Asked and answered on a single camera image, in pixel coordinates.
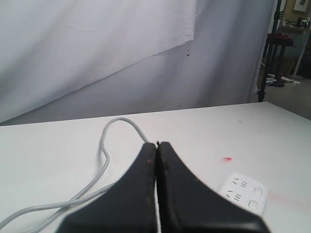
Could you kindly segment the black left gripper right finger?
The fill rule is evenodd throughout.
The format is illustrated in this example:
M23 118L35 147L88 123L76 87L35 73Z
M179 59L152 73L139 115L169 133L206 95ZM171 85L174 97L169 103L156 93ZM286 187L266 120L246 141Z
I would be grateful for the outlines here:
M157 143L156 187L163 233L267 233L261 217L199 180L169 142Z

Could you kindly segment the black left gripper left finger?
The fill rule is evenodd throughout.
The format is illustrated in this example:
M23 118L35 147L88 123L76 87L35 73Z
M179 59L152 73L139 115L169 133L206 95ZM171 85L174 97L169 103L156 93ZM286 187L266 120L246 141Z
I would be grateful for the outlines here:
M125 174L102 196L67 215L59 233L156 233L156 146L144 143Z

